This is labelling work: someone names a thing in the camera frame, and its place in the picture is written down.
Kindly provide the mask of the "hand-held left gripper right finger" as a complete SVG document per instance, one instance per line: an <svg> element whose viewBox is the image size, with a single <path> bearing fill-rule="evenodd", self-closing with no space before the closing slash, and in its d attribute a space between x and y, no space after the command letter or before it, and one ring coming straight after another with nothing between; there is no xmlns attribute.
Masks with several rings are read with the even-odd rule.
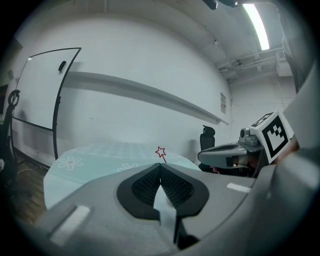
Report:
<svg viewBox="0 0 320 256"><path fill-rule="evenodd" d="M213 174L169 164L159 166L160 185L176 210L173 241L185 249L222 225L256 179Z"/></svg>

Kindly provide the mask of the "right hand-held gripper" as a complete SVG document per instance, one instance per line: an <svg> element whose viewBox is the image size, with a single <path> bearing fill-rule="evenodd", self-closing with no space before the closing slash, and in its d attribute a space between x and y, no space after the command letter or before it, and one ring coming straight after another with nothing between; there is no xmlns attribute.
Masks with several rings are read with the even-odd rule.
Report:
<svg viewBox="0 0 320 256"><path fill-rule="evenodd" d="M217 168L234 168L234 158L264 151L271 164L290 143L288 129L278 111L265 114L247 128L242 128L238 142L210 147L198 153L198 160Z"/></svg>

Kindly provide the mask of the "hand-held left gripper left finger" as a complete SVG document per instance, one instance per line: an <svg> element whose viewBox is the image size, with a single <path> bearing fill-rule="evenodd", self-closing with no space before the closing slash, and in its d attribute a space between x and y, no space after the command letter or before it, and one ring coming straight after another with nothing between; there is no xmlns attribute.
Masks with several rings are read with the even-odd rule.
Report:
<svg viewBox="0 0 320 256"><path fill-rule="evenodd" d="M52 206L35 225L46 256L170 256L179 251L158 220L132 216L118 186L149 165L94 179Z"/></svg>

